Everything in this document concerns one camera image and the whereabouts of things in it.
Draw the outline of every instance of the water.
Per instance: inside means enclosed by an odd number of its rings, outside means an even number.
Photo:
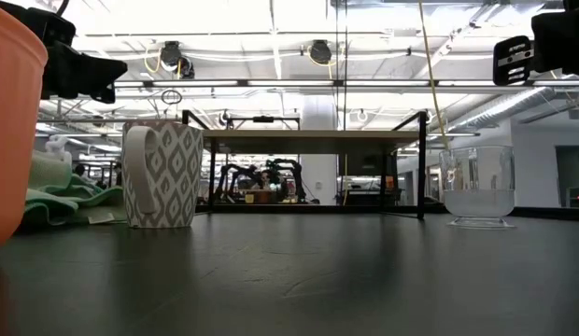
[[[458,217],[504,217],[514,210],[513,190],[446,190],[445,207]]]

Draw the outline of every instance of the ceiling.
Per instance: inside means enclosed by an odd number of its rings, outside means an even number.
[[[61,4],[60,0],[11,2],[44,9]],[[194,65],[196,79],[429,77],[417,2],[350,0],[347,10],[345,3],[334,7],[329,0],[79,0],[70,2],[64,17],[78,28],[75,49],[128,63],[129,71],[121,80],[176,79],[162,67],[151,71],[158,65],[159,48],[170,40],[180,42],[182,52]],[[490,80],[495,43],[515,35],[532,37],[530,18],[562,10],[558,8],[562,8],[559,2],[485,5],[478,1],[425,1],[423,14],[434,78]],[[314,39],[329,41],[336,65],[311,62],[307,51]],[[190,109],[204,123],[218,128],[224,111],[238,117],[300,117],[304,96],[312,94],[276,88],[179,91],[184,99],[178,105],[165,104],[162,90],[122,89],[113,105],[89,100],[43,101],[40,118],[174,118],[182,109]],[[438,106],[447,119],[495,97],[491,91],[437,94]],[[346,127],[353,130],[390,129],[416,111],[435,109],[429,92],[354,91],[345,97],[340,90],[336,99],[337,110],[347,113]],[[72,132],[70,127],[88,133],[120,130],[116,122],[99,129],[90,123],[54,126],[68,132]],[[281,122],[243,125],[246,129],[285,127]]]

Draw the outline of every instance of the glass base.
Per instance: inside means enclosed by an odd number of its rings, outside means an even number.
[[[510,230],[515,228],[515,225],[508,224],[502,218],[488,217],[458,217],[447,225],[478,230]]]

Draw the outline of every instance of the white and gray mug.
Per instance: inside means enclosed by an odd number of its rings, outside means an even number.
[[[129,226],[189,226],[200,188],[203,132],[165,120],[126,122],[121,156]]]

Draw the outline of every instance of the green cloth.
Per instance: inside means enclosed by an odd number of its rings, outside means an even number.
[[[22,226],[125,221],[121,187],[100,189],[72,174],[69,164],[33,153]]]

